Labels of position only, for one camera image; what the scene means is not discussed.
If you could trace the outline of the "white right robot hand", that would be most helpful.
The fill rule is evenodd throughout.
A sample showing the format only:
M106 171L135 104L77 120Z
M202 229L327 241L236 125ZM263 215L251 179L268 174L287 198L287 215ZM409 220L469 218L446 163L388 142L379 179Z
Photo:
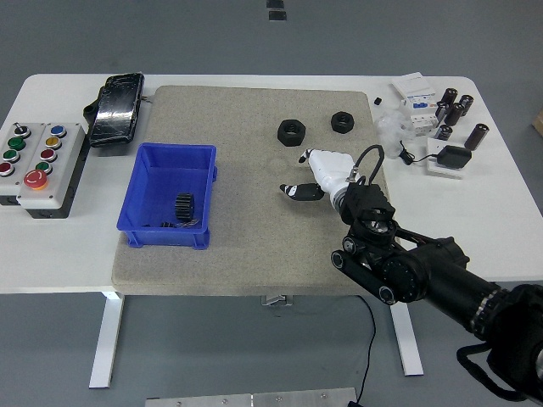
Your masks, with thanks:
M315 178L314 182L298 185L282 184L280 190L295 201L317 201L326 195L331 205L339 211L349 185L348 178L355 166L347 153L319 149L306 149L299 163L307 162Z

